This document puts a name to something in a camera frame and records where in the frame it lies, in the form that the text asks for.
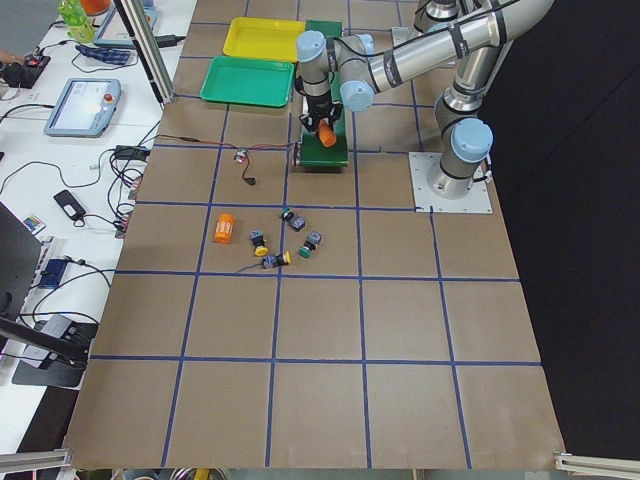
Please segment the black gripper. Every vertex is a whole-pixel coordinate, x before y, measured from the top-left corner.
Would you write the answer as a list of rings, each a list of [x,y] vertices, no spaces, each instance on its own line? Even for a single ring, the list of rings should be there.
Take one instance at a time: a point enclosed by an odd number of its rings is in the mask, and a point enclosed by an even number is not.
[[[327,121],[334,134],[340,131],[343,105],[340,101],[334,100],[330,92],[320,96],[305,95],[304,99],[307,111],[301,114],[299,119],[307,133],[315,135],[322,120]]]

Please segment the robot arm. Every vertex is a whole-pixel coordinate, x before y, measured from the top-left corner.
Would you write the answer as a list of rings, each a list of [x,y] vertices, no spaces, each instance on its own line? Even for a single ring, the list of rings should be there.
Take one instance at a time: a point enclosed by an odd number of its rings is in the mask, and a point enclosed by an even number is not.
[[[432,191],[442,197],[462,197],[491,149],[492,143],[486,141],[474,158],[469,142],[474,127],[482,132],[488,129],[477,113],[501,52],[539,23],[552,4],[482,1],[470,13],[449,16],[433,30],[427,30],[422,20],[429,7],[429,2],[420,2],[412,37],[380,52],[372,51],[362,35],[328,37],[316,30],[303,32],[296,40],[295,84],[307,104],[300,121],[309,133],[318,135],[323,126],[333,126],[344,109],[364,111],[375,95],[454,61],[458,69],[453,82],[435,104],[445,151],[430,174],[430,183]]]

